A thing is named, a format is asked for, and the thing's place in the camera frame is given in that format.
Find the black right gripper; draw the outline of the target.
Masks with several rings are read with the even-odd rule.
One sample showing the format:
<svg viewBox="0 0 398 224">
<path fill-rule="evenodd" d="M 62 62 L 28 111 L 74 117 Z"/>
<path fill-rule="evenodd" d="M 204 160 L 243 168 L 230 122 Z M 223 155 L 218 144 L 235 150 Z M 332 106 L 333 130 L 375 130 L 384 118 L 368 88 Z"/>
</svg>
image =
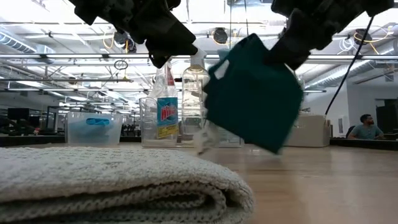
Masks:
<svg viewBox="0 0 398 224">
<path fill-rule="evenodd" d="M 312 49 L 321 50 L 332 37 L 365 11 L 364 1 L 292 1 L 286 30 L 264 58 L 266 65 L 301 66 Z"/>
</svg>

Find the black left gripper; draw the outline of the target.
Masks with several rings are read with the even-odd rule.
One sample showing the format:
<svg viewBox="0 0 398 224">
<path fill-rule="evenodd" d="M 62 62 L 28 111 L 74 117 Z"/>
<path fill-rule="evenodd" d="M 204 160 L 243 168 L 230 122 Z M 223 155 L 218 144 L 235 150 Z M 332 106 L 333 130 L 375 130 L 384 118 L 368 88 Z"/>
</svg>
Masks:
<svg viewBox="0 0 398 224">
<path fill-rule="evenodd" d="M 146 41 L 153 66 L 162 68 L 172 56 L 195 55 L 196 37 L 171 13 L 180 0 L 109 1 L 102 18 L 127 32 L 138 44 Z"/>
</svg>

